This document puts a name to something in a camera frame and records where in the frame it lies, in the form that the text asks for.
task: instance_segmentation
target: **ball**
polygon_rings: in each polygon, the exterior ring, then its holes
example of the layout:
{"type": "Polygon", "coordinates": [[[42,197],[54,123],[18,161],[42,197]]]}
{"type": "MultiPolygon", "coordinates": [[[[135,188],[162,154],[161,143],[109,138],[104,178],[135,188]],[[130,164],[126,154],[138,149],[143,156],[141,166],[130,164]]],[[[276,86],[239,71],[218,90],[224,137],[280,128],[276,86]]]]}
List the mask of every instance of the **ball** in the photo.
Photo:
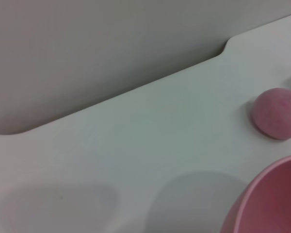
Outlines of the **ball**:
{"type": "Polygon", "coordinates": [[[254,102],[252,120],[272,138],[291,138],[291,91],[274,88],[263,92],[254,102]]]}

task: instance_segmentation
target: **white surface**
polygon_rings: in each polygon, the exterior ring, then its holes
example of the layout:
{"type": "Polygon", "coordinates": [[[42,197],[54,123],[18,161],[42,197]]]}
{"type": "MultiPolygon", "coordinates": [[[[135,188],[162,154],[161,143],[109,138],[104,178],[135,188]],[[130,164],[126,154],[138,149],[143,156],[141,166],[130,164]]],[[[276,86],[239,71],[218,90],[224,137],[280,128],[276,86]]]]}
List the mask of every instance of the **white surface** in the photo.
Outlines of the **white surface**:
{"type": "Polygon", "coordinates": [[[291,17],[218,57],[27,133],[0,136],[0,233],[217,233],[244,187],[291,155],[248,102],[289,85],[291,17]]]}
{"type": "Polygon", "coordinates": [[[0,134],[205,61],[290,14],[291,0],[0,0],[0,134]]]}

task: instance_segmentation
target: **pink bowl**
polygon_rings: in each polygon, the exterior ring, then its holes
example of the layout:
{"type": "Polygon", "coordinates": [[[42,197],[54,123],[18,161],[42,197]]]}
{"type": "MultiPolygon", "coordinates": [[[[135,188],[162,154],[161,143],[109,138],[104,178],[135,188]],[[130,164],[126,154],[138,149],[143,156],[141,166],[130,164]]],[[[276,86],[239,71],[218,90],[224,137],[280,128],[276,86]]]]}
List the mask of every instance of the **pink bowl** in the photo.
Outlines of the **pink bowl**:
{"type": "Polygon", "coordinates": [[[268,166],[248,185],[221,233],[291,233],[291,156],[268,166]]]}

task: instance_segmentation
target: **gray wall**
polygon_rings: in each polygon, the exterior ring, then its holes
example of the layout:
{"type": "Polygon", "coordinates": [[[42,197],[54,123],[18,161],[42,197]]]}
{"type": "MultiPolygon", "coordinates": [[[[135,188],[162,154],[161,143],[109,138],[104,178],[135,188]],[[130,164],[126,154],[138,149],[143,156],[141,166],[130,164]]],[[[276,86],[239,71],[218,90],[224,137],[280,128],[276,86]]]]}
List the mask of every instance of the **gray wall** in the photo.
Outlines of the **gray wall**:
{"type": "Polygon", "coordinates": [[[290,14],[291,0],[0,0],[0,134],[195,65],[290,14]]]}

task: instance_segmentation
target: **pink cup rim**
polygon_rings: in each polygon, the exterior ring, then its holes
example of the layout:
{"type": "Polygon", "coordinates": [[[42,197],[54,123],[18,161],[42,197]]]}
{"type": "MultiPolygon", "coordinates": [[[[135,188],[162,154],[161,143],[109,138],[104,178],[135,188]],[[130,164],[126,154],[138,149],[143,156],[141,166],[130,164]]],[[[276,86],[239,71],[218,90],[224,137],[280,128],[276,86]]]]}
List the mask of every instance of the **pink cup rim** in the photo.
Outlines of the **pink cup rim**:
{"type": "Polygon", "coordinates": [[[274,163],[272,163],[271,165],[269,165],[268,167],[266,167],[259,175],[257,175],[254,180],[248,185],[247,187],[247,191],[245,192],[237,216],[236,216],[236,221],[235,221],[235,227],[234,227],[234,231],[233,233],[238,233],[239,232],[239,226],[240,226],[240,222],[243,216],[243,211],[247,205],[247,202],[253,192],[253,190],[255,189],[255,187],[258,185],[258,183],[266,176],[268,175],[272,170],[274,170],[275,168],[279,167],[280,165],[291,161],[291,156],[287,156],[284,157],[282,159],[279,159],[277,161],[275,161],[274,163]]]}

